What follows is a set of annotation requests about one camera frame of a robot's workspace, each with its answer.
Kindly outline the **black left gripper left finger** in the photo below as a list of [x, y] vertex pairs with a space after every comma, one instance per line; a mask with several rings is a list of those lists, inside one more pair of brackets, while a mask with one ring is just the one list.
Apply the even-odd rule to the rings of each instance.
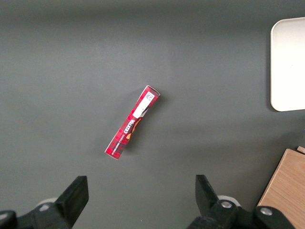
[[88, 180], [78, 176], [58, 198], [41, 201], [33, 210], [17, 216], [13, 210], [0, 212], [2, 229], [71, 229], [89, 200]]

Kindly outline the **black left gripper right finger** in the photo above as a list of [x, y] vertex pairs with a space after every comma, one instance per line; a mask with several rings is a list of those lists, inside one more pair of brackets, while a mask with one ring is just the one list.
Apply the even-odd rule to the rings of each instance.
[[234, 198], [220, 198], [205, 175], [195, 177], [195, 199], [200, 211], [189, 229], [293, 229], [293, 224], [276, 208], [258, 206], [251, 212]]

